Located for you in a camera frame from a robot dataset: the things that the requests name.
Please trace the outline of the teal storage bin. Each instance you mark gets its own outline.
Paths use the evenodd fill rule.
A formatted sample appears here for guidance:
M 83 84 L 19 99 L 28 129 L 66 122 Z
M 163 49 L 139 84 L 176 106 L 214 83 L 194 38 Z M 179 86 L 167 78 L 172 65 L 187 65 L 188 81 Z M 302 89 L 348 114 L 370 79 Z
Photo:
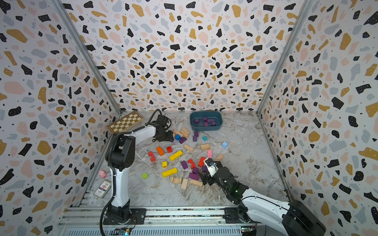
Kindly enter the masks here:
M 190 125 L 193 131 L 215 131 L 223 125 L 221 113 L 218 111 L 198 111 L 190 114 Z

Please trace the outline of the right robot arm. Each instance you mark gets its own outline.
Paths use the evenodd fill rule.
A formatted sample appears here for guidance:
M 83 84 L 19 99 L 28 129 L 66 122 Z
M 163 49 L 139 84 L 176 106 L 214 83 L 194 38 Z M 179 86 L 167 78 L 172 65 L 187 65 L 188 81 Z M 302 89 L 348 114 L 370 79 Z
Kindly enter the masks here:
M 211 158 L 203 160 L 207 173 L 200 175 L 204 185 L 216 184 L 226 198 L 237 205 L 236 218 L 244 223 L 263 223 L 286 236 L 323 236 L 326 227 L 300 201 L 272 199 L 238 182 L 227 167 Z

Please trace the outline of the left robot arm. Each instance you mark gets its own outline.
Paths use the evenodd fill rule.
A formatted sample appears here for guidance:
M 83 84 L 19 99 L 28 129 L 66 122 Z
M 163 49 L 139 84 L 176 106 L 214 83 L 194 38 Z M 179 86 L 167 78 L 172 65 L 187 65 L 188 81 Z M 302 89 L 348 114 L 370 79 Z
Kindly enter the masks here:
M 132 131 L 113 135 L 106 161 L 111 173 L 112 196 L 100 215 L 103 225 L 142 225 L 147 210 L 131 208 L 128 192 L 129 172 L 135 160 L 135 147 L 140 142 L 152 138 L 153 141 L 173 141 L 171 120 L 156 109 L 144 126 Z

